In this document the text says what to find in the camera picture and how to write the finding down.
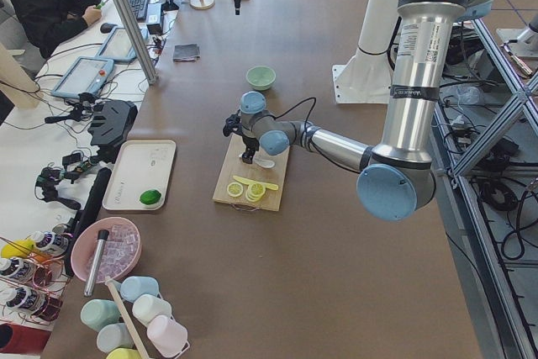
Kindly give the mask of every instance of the black jacket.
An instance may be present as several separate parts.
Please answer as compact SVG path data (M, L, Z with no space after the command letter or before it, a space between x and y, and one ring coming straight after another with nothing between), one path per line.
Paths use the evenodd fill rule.
M18 21L23 25L28 40L48 58L60 43L87 28L81 18L67 19L68 13L82 16L88 6L101 0L11 0Z

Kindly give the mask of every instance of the green bowl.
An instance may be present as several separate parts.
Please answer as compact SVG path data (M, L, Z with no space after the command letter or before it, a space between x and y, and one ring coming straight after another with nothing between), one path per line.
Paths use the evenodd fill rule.
M246 73L246 80L258 92L271 88L277 74L269 66L254 66Z

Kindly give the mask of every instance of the wooden cutting board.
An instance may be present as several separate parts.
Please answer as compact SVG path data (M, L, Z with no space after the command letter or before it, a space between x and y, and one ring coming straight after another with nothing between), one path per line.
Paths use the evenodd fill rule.
M273 168L262 168L256 163L246 164L239 155L245 151L243 140L238 135L232 135L229 142L228 151L224 158L224 163L220 170L219 180L213 194L213 201L220 203L230 203L234 205L245 205L252 208L278 211L280 209L280 200L282 199L282 190L284 188L284 177L286 176L287 157L289 156L289 147L278 156L269 156L264 150L256 152L255 157L261 159L273 160ZM238 197L233 198L228 195L228 184L235 181L232 176L250 178L251 180L261 182L271 182L278 185L277 191L266 190L265 195L258 202L249 202L246 200L246 185L243 185L244 192Z

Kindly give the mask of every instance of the tablet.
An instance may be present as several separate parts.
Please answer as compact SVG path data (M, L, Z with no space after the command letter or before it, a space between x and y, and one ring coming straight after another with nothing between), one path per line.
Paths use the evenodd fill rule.
M142 38L148 39L148 29L140 29ZM113 59L116 63L130 63L136 58L135 49L124 27L114 27L99 49L97 56Z
M78 99L81 92L89 92L97 96L113 69L112 59L81 56L54 86L50 95Z

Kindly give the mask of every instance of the white tray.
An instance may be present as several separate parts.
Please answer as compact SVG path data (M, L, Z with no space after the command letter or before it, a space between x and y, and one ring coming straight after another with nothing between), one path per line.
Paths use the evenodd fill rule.
M166 199L176 142L173 140L128 140L119 150L104 194L106 210L156 210ZM144 205L140 195L156 189L159 202Z

